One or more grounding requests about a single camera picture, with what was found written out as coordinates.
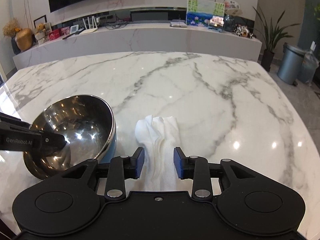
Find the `painting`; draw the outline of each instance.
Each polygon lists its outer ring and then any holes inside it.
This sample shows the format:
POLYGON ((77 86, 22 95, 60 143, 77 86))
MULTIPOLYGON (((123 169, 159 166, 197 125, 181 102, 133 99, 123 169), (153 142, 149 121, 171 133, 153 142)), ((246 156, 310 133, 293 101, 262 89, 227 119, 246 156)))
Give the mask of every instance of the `painting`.
POLYGON ((187 25, 207 27, 213 16, 224 17, 224 3, 207 0, 188 0, 187 25))

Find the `metal pin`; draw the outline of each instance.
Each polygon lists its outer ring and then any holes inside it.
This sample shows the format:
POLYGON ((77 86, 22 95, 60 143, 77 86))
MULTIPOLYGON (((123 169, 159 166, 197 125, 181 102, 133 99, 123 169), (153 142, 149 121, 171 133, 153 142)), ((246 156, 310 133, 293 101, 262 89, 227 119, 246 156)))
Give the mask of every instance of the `metal pin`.
POLYGON ((122 191, 119 189, 111 189, 107 192, 109 197, 120 197, 122 194, 122 191))
POLYGON ((209 197, 210 196, 210 191, 206 189, 199 189, 195 192, 195 195, 197 197, 209 197))

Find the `decorative fan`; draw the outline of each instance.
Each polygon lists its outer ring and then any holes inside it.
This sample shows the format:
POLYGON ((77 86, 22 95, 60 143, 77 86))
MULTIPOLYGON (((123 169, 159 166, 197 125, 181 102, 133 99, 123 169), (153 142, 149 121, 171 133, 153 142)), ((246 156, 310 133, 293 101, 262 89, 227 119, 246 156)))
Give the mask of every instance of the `decorative fan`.
POLYGON ((225 0, 224 1, 224 4, 225 4, 225 13, 227 10, 229 9, 233 9, 233 8, 238 8, 238 9, 241 9, 240 5, 238 2, 236 2, 235 0, 225 0))
POLYGON ((242 10, 238 8, 232 8, 232 9, 226 10, 225 13, 231 16, 239 16, 242 14, 242 10))

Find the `plastic bag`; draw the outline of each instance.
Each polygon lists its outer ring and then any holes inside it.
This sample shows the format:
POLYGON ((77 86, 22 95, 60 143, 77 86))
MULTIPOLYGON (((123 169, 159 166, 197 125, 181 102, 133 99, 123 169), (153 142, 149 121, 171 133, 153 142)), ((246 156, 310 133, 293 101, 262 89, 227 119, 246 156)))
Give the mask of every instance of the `plastic bag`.
POLYGON ((305 56, 302 63, 302 67, 300 73, 298 75, 298 79, 305 84, 310 84, 313 80, 313 76, 315 75, 316 69, 319 66, 319 61, 313 54, 312 50, 309 50, 305 56))

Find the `trash can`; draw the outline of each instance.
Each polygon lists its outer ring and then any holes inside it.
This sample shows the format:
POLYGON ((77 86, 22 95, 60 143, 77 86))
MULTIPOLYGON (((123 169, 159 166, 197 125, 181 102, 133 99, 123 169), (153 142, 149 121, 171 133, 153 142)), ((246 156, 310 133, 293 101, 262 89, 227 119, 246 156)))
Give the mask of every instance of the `trash can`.
POLYGON ((278 70, 278 77, 289 85, 297 79, 306 51, 297 46, 284 44, 284 56, 278 70))

